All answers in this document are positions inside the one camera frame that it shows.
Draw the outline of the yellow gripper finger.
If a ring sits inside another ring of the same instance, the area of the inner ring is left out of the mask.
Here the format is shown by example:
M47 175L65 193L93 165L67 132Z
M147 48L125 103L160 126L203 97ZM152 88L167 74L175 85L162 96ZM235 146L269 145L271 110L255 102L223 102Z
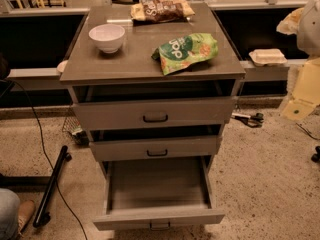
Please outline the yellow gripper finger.
M281 103L280 114L293 121L310 115L320 104L320 58L311 57L302 66L289 68L287 96Z

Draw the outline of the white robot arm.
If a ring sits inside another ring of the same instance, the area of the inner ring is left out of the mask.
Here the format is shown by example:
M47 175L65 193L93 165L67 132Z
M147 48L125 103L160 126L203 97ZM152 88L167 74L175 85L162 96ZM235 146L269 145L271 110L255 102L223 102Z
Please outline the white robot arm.
M280 115L292 121L309 116L320 105L320 0L309 0L294 10L278 26L283 34L295 34L297 47L308 55L303 65L291 65L287 95L280 104Z

